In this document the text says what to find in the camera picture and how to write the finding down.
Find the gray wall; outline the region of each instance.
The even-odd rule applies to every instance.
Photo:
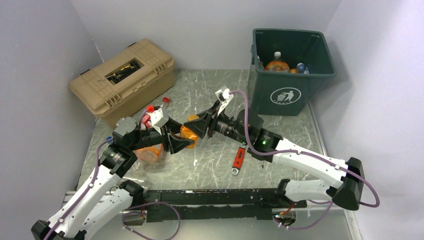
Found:
[[[424,4],[348,1],[325,36],[338,77],[313,101],[328,153],[362,160],[381,198],[363,238],[424,239]],[[368,189],[363,201],[374,203]]]
[[[101,59],[70,1],[3,0],[0,24],[0,239],[27,240],[77,183],[95,118],[68,84]]]
[[[341,0],[72,0],[106,61],[148,38],[177,68],[248,69],[252,30],[323,32]]]

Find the green trash bin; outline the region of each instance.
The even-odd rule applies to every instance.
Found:
[[[281,52],[290,69],[304,63],[310,74],[271,72],[265,67]],[[336,75],[326,39],[321,32],[261,28],[253,30],[251,48],[256,79],[249,78],[250,107],[258,114],[296,116],[309,103],[324,82]]]

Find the recycling logo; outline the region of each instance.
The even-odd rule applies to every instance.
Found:
[[[275,90],[270,98],[271,102],[278,105],[287,105],[292,104],[299,100],[302,96],[302,93],[299,89],[294,87],[283,87]]]

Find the gray marble tabletop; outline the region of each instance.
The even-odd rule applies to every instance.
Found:
[[[248,79],[256,78],[252,70],[185,70],[176,69],[175,86],[154,99],[150,105],[161,105],[162,98],[168,97],[169,116],[183,123],[192,114],[209,109],[217,99],[215,91],[226,85],[231,90],[248,90]],[[228,116],[237,116],[244,108],[243,97],[239,94],[227,106]],[[140,119],[141,111],[133,117]],[[281,134],[284,138],[309,150],[323,153],[319,142],[312,110],[307,105],[298,116],[268,116],[263,127]],[[78,188],[93,170],[96,148],[112,135],[103,120],[98,120],[82,167]],[[231,174],[239,143],[216,133],[212,138],[199,139],[196,146],[183,149],[177,154],[164,152],[158,162],[136,162],[124,178],[130,179],[155,190],[178,189],[239,189],[275,188],[281,179],[312,180],[315,177],[286,165],[261,162],[245,155],[240,173]]]

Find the tan toolbox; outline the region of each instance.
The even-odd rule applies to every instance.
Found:
[[[151,41],[128,46],[107,62],[80,74],[69,85],[111,128],[174,85],[174,59]]]

